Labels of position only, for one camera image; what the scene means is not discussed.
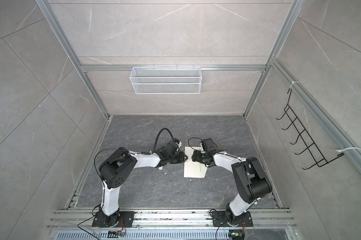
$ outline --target black mounting plate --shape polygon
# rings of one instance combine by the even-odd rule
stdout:
[[[108,226],[108,224],[110,223],[107,224],[104,218],[101,217],[102,213],[102,211],[96,212],[94,221],[92,222],[92,227],[110,227]],[[121,218],[123,219],[124,227],[131,227],[132,222],[134,221],[134,215],[135,212],[119,211],[119,215],[114,216],[114,218],[116,218],[114,220],[116,222],[116,225],[113,227],[122,227],[122,221],[120,221]]]
[[[225,211],[212,211],[211,215],[213,217],[212,223],[213,223],[214,227],[219,227],[219,226],[221,226],[221,227],[232,227],[228,223],[224,223],[224,222],[227,221]],[[245,214],[243,214],[242,218],[238,218],[238,220],[236,220],[236,223],[238,223],[238,227],[243,226],[242,221],[245,224],[245,227],[254,226],[254,224],[252,222],[251,214],[250,214],[249,211],[245,212]]]

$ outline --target mesh basket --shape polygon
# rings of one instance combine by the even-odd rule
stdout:
[[[199,67],[135,67],[130,80],[136,94],[200,93]]]

